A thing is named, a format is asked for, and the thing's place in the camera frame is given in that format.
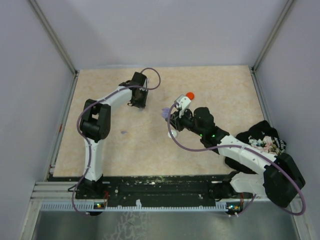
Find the orange round charging case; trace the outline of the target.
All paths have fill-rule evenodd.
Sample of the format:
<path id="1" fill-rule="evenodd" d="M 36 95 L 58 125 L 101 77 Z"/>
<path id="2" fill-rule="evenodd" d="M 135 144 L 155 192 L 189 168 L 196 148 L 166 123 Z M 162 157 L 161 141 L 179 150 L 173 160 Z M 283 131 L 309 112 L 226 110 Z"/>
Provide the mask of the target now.
<path id="1" fill-rule="evenodd" d="M 186 96 L 190 99 L 193 100 L 195 98 L 195 94 L 193 92 L 187 92 Z"/>

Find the purple round charging case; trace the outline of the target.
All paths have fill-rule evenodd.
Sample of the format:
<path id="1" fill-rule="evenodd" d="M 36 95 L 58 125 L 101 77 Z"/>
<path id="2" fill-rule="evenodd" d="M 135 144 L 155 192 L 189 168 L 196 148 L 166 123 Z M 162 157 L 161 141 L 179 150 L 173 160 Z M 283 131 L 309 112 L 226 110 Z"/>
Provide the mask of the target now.
<path id="1" fill-rule="evenodd" d="M 161 112 L 161 117 L 167 122 L 168 117 L 171 115 L 170 108 L 164 107 Z"/>

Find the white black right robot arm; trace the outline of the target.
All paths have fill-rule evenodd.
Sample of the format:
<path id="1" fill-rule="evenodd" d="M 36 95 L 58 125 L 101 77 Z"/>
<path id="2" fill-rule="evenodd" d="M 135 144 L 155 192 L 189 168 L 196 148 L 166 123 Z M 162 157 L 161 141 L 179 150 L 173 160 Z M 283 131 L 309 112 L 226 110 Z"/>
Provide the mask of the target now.
<path id="1" fill-rule="evenodd" d="M 166 121 L 169 128 L 178 132 L 186 129 L 200 136 L 203 151 L 214 151 L 253 172 L 232 172 L 223 185 L 227 197 L 235 198 L 239 193 L 264 195 L 280 208 L 286 208 L 296 196 L 302 203 L 306 202 L 302 194 L 305 179 L 292 156 L 286 152 L 275 155 L 238 140 L 216 126 L 207 107 L 198 107 L 194 111 L 170 109 Z"/>

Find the white round charging case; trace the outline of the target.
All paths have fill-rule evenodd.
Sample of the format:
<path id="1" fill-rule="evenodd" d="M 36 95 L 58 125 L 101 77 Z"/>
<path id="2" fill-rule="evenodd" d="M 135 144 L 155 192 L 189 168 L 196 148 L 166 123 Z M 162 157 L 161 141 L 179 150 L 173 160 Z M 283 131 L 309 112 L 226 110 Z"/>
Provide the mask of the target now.
<path id="1" fill-rule="evenodd" d="M 170 130 L 168 133 L 167 133 L 167 135 L 168 135 L 168 137 L 170 138 L 170 139 L 172 139 L 172 138 L 176 138 L 177 136 L 178 136 L 178 132 L 176 131 L 176 130 Z"/>

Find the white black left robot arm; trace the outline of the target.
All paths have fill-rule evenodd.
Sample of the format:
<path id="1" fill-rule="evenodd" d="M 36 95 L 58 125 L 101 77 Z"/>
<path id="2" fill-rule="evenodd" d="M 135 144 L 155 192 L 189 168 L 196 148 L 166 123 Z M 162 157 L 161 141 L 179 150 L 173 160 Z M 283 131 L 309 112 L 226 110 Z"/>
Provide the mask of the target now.
<path id="1" fill-rule="evenodd" d="M 111 116 L 124 104 L 142 109 L 148 96 L 148 78 L 135 72 L 111 94 L 100 99 L 87 99 L 77 120 L 77 131 L 84 138 L 85 169 L 77 184 L 77 199 L 98 199 L 104 192 L 103 146 L 111 131 Z"/>

